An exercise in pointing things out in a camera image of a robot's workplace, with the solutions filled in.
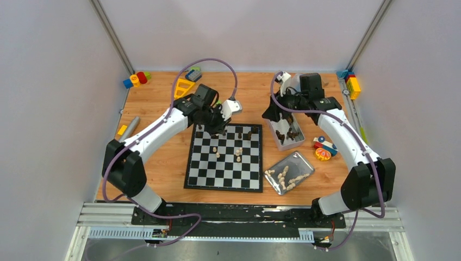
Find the white metal box dark pieces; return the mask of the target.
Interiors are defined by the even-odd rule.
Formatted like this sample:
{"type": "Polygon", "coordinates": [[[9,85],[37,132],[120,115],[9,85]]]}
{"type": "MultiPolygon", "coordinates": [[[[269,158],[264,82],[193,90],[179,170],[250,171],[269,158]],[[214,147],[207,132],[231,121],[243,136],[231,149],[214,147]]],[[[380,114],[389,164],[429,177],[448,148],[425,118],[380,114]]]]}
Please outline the white metal box dark pieces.
{"type": "Polygon", "coordinates": [[[301,146],[306,138],[294,115],[278,122],[265,119],[279,151],[286,151],[301,146]]]}

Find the black white chessboard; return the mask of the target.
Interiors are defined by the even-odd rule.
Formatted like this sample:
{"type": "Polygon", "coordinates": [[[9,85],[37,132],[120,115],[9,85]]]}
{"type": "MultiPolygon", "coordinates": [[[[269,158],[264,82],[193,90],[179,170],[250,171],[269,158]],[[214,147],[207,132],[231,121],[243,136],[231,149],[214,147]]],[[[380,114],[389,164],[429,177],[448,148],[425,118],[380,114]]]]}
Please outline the black white chessboard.
{"type": "Polygon", "coordinates": [[[262,192],[262,125],[230,123],[223,135],[213,136],[195,125],[184,188],[262,192]]]}

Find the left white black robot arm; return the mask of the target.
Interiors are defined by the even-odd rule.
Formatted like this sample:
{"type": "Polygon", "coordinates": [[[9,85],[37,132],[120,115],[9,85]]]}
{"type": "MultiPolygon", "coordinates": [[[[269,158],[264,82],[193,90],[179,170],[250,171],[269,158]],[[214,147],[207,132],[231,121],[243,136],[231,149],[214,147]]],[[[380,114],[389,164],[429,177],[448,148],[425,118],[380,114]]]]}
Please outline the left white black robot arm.
{"type": "Polygon", "coordinates": [[[123,196],[146,210],[146,218],[154,225],[166,219],[163,199],[147,184],[144,164],[163,144],[192,125],[200,125],[210,135],[223,134],[234,114],[242,106],[234,97],[215,103],[216,90],[200,84],[195,93],[176,99],[165,113],[123,141],[112,140],[105,149],[102,177],[123,196]]]}

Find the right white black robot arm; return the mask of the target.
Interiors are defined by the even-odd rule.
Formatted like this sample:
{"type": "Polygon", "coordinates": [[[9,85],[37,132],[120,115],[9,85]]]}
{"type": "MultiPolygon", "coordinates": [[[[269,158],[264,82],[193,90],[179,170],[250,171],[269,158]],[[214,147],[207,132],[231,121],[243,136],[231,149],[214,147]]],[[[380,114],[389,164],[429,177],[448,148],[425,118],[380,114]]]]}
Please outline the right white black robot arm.
{"type": "Polygon", "coordinates": [[[271,83],[270,105],[262,117],[278,122],[292,113],[305,114],[332,140],[347,165],[348,175],[340,190],[313,202],[312,223],[324,227],[334,214],[361,209],[383,218],[385,203],[393,194],[396,165],[392,159],[382,158],[366,144],[338,100],[325,95],[318,73],[300,75],[299,91],[292,91],[291,74],[284,71],[277,72],[271,83]],[[274,83],[280,85],[277,92],[274,83]],[[375,204],[380,205],[380,213],[368,210],[375,204]]]}

